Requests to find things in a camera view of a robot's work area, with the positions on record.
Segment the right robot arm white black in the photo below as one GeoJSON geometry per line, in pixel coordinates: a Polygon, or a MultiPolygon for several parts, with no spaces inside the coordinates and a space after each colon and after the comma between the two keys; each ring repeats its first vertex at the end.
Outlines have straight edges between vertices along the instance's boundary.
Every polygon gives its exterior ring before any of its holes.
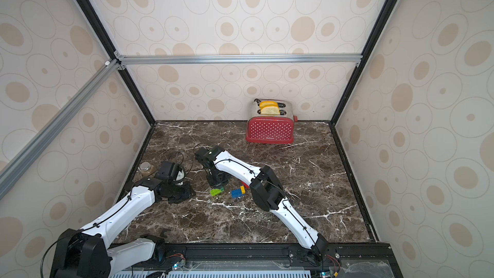
{"type": "Polygon", "coordinates": [[[288,227],[298,244],[307,250],[307,259],[315,265],[322,262],[328,241],[295,210],[272,168],[250,165],[218,145],[211,149],[201,147],[194,156],[207,175],[227,174],[249,185],[254,203],[261,210],[274,214],[288,227]]]}

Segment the blue lego brick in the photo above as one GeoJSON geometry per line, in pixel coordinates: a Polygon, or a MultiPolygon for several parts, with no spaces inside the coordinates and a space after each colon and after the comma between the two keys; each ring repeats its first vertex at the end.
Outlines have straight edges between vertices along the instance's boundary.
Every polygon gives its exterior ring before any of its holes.
{"type": "Polygon", "coordinates": [[[231,193],[230,193],[230,195],[234,199],[242,198],[244,196],[244,194],[242,194],[242,192],[241,192],[241,188],[240,189],[232,190],[231,193]]]}

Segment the lime green lego brick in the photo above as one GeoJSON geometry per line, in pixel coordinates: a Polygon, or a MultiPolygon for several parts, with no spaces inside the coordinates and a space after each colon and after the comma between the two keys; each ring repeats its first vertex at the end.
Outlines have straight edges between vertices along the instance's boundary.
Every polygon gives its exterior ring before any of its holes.
{"type": "Polygon", "coordinates": [[[210,195],[211,195],[212,197],[216,197],[216,196],[218,196],[218,195],[222,194],[222,193],[221,193],[221,191],[219,190],[219,188],[214,188],[214,189],[211,189],[211,190],[210,190],[210,195]]]}

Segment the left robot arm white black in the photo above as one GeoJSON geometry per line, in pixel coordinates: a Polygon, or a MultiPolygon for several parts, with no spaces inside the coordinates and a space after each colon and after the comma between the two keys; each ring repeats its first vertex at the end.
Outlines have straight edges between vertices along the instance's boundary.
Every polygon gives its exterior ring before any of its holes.
{"type": "Polygon", "coordinates": [[[112,247],[116,237],[141,212],[167,199],[181,203],[196,195],[189,182],[170,184],[145,178],[127,196],[81,229],[68,229],[52,245],[55,250],[50,277],[110,277],[139,263],[161,265],[165,262],[163,238],[143,236],[130,243],[112,247]]]}

